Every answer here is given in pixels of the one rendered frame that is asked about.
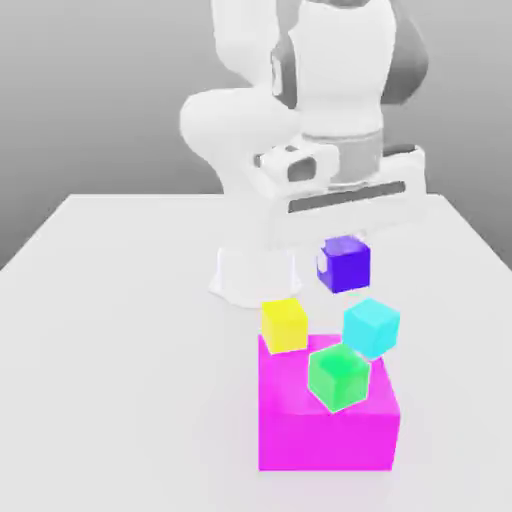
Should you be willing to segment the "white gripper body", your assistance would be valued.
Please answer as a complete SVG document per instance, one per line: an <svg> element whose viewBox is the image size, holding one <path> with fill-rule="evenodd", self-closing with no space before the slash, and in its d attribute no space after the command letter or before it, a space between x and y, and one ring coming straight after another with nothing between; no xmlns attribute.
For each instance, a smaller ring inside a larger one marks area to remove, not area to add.
<svg viewBox="0 0 512 512"><path fill-rule="evenodd" d="M279 201L267 224L269 246L291 248L415 220L426 206L425 163L421 147L395 146L365 182Z"/></svg>

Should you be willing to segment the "small blue cube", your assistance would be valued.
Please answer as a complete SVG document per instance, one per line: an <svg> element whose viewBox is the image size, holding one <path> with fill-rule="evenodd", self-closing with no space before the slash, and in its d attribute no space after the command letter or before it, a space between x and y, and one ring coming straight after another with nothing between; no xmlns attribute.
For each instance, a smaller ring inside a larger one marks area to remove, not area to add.
<svg viewBox="0 0 512 512"><path fill-rule="evenodd" d="M321 248L328 259L328 270L319 280L333 293L368 287L371 275L371 250L351 235L329 238Z"/></svg>

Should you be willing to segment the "small yellow cube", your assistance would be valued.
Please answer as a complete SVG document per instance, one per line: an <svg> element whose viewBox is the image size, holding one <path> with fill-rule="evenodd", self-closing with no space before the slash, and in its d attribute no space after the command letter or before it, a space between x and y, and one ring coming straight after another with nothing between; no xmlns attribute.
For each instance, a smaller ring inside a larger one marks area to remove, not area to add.
<svg viewBox="0 0 512 512"><path fill-rule="evenodd" d="M270 354L305 350L308 318L296 298L262 304L261 333Z"/></svg>

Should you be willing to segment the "small cyan cube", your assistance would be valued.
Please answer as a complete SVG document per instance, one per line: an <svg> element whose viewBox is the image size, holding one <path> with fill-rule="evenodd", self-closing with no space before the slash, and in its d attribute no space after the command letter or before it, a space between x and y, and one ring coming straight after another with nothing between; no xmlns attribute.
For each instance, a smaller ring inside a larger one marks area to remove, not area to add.
<svg viewBox="0 0 512 512"><path fill-rule="evenodd" d="M368 298L344 312L341 339L369 361L380 358L397 342L400 313Z"/></svg>

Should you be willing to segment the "small green cube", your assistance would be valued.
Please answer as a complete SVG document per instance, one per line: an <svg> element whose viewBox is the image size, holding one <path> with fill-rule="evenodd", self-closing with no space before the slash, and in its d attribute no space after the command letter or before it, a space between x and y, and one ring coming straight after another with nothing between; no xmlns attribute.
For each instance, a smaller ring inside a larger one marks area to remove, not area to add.
<svg viewBox="0 0 512 512"><path fill-rule="evenodd" d="M338 343L309 355L307 386L330 413L337 413L367 398L370 373L369 362Z"/></svg>

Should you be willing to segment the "large magenta box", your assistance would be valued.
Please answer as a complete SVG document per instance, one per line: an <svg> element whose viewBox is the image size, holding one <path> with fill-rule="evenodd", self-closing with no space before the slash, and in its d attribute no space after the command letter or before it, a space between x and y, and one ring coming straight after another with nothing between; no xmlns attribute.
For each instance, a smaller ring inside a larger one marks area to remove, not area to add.
<svg viewBox="0 0 512 512"><path fill-rule="evenodd" d="M309 355L341 341L311 335L306 350L272 355L258 337L258 467L261 471L389 471L400 408L382 359L367 399L330 412L308 389Z"/></svg>

